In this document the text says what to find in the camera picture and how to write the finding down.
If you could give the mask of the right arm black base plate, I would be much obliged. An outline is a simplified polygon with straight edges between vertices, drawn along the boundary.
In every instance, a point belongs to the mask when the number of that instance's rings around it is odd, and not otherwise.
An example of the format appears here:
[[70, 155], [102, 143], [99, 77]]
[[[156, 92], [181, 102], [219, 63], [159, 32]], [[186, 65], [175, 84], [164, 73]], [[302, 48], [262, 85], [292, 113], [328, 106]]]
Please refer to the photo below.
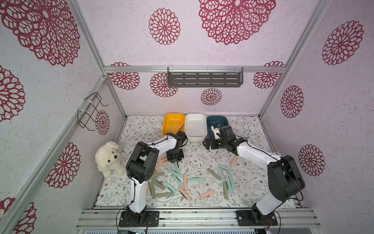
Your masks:
[[235, 213], [239, 226], [278, 226], [274, 212], [263, 215], [257, 210], [237, 210]]

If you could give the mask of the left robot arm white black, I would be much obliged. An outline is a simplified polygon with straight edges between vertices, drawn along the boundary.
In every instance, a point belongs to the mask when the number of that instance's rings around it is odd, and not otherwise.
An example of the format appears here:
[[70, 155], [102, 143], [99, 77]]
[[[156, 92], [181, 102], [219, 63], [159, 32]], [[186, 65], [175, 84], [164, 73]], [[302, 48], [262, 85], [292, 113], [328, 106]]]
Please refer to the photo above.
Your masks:
[[131, 180], [131, 202], [128, 208], [139, 214], [146, 208], [147, 181], [155, 172], [159, 156], [166, 154], [167, 161], [179, 162], [184, 158], [182, 145], [187, 140], [186, 133], [167, 133], [152, 143], [138, 142], [126, 164], [127, 176]]

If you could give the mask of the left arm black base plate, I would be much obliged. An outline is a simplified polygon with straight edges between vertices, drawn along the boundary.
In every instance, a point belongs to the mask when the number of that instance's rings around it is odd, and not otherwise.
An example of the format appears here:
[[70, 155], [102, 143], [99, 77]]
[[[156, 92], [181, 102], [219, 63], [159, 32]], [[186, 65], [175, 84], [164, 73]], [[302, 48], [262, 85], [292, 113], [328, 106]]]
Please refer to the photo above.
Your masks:
[[121, 213], [119, 220], [119, 227], [158, 227], [159, 225], [158, 211], [144, 210], [141, 213], [135, 213], [131, 210], [126, 210]]

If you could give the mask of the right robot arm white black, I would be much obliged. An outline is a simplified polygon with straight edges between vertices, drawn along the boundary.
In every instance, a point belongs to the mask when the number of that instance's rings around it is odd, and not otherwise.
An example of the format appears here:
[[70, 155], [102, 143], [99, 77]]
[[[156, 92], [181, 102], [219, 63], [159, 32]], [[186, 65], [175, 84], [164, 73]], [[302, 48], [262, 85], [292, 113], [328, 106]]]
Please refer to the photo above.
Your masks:
[[305, 182], [293, 157], [282, 157], [252, 145], [246, 138], [236, 136], [229, 125], [215, 123], [211, 126], [211, 131], [213, 138], [209, 137], [203, 142], [206, 149], [226, 149], [267, 171], [269, 191], [251, 208], [251, 216], [256, 222], [270, 216], [305, 188]]

